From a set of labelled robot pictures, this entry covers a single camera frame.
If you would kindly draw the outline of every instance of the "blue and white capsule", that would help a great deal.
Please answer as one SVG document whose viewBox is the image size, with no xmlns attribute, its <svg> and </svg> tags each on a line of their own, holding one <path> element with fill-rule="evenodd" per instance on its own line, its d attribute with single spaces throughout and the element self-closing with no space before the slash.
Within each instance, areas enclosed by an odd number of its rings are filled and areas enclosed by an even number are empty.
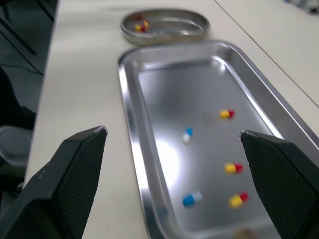
<svg viewBox="0 0 319 239">
<path fill-rule="evenodd" d="M 189 144 L 190 142 L 190 138 L 193 135 L 193 129 L 192 128 L 188 128 L 184 133 L 183 136 L 181 138 L 181 141 L 183 142 L 183 144 Z"/>
<path fill-rule="evenodd" d="M 191 207 L 203 200 L 203 196 L 200 192 L 194 192 L 183 198 L 184 207 Z"/>
</svg>

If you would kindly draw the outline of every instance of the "black cable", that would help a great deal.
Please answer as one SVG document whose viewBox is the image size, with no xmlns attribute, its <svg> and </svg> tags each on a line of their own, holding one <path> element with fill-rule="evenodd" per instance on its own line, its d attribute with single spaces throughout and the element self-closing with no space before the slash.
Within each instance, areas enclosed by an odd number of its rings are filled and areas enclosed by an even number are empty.
<svg viewBox="0 0 319 239">
<path fill-rule="evenodd" d="M 24 60 L 26 60 L 30 66 L 36 70 L 41 76 L 43 76 L 43 74 L 38 71 L 38 69 L 36 69 L 35 66 L 33 66 L 33 64 L 15 47 L 15 45 L 4 35 L 4 33 L 0 30 L 0 34 L 10 43 L 10 45 L 24 58 Z"/>
<path fill-rule="evenodd" d="M 20 69 L 24 69 L 30 73 L 33 73 L 33 74 L 37 74 L 39 75 L 39 73 L 35 72 L 35 71 L 32 71 L 24 66 L 12 66 L 12 65 L 7 65 L 7 64 L 4 64 L 4 63 L 0 63 L 0 66 L 3 66 L 3 67 L 11 67 L 11 68 L 20 68 Z"/>
</svg>

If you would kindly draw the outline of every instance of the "metal tray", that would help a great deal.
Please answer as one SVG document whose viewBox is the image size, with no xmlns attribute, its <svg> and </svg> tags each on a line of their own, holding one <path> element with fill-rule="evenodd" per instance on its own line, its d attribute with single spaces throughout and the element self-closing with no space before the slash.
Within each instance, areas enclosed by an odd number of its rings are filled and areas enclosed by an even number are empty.
<svg viewBox="0 0 319 239">
<path fill-rule="evenodd" d="M 279 239 L 254 187 L 241 130 L 295 143 L 319 166 L 319 139 L 236 46 L 221 41 L 140 48 L 119 60 L 132 153 L 153 239 Z M 221 109 L 234 109 L 221 120 Z M 185 129 L 193 136 L 181 141 Z M 245 166 L 227 175 L 228 162 Z M 185 208 L 185 195 L 201 203 Z M 231 209 L 228 199 L 250 201 Z"/>
<path fill-rule="evenodd" d="M 145 32 L 137 32 L 136 25 L 147 21 Z M 121 24 L 125 38 L 138 46 L 159 45 L 181 41 L 202 40 L 209 30 L 206 17 L 181 9 L 151 9 L 129 14 Z"/>
</svg>

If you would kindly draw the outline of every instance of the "pill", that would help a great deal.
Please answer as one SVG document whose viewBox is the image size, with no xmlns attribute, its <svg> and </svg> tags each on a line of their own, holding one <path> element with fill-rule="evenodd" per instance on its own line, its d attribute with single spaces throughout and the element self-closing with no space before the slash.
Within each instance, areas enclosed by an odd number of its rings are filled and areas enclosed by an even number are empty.
<svg viewBox="0 0 319 239">
<path fill-rule="evenodd" d="M 192 194 L 189 194 L 183 198 L 183 205 L 184 207 L 190 207 L 195 205 L 196 203 L 199 203 L 203 200 L 203 196 L 200 192 L 194 192 Z"/>
<path fill-rule="evenodd" d="M 142 27 L 140 25 L 135 25 L 135 31 L 141 31 Z"/>
<path fill-rule="evenodd" d="M 220 117 L 223 119 L 229 119 L 233 118 L 235 116 L 235 111 L 234 110 L 221 110 L 220 111 Z"/>
<path fill-rule="evenodd" d="M 192 130 L 191 128 L 188 128 L 188 129 L 183 133 L 183 136 L 182 136 L 182 139 L 181 139 L 182 142 L 183 142 L 184 144 L 188 144 L 192 135 L 193 135 L 193 130 Z"/>
<path fill-rule="evenodd" d="M 244 170 L 240 163 L 226 163 L 224 170 L 227 174 L 239 174 Z"/>
<path fill-rule="evenodd" d="M 146 28 L 148 28 L 150 25 L 149 25 L 149 23 L 146 21 L 146 20 L 144 20 L 144 26 L 146 27 Z"/>
<path fill-rule="evenodd" d="M 229 199 L 228 204 L 231 208 L 239 208 L 244 203 L 247 203 L 248 201 L 249 201 L 249 196 L 246 192 L 244 192 L 244 193 L 240 193 L 240 194 L 236 194 L 232 196 Z"/>
</svg>

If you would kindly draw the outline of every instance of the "table surface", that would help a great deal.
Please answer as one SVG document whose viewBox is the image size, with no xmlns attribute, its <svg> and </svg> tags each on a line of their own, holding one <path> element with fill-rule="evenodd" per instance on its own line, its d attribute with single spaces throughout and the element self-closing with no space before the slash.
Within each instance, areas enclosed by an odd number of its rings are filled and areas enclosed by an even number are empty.
<svg viewBox="0 0 319 239">
<path fill-rule="evenodd" d="M 84 239 L 148 238 L 117 61 L 121 54 L 133 47 L 122 36 L 121 19 L 129 12 L 154 7 L 186 8 L 205 15 L 211 23 L 210 38 L 229 41 L 240 47 L 319 135 L 317 106 L 215 1 L 60 1 L 26 181 L 51 159 L 64 139 L 76 132 L 105 125 L 109 135 Z"/>
</svg>

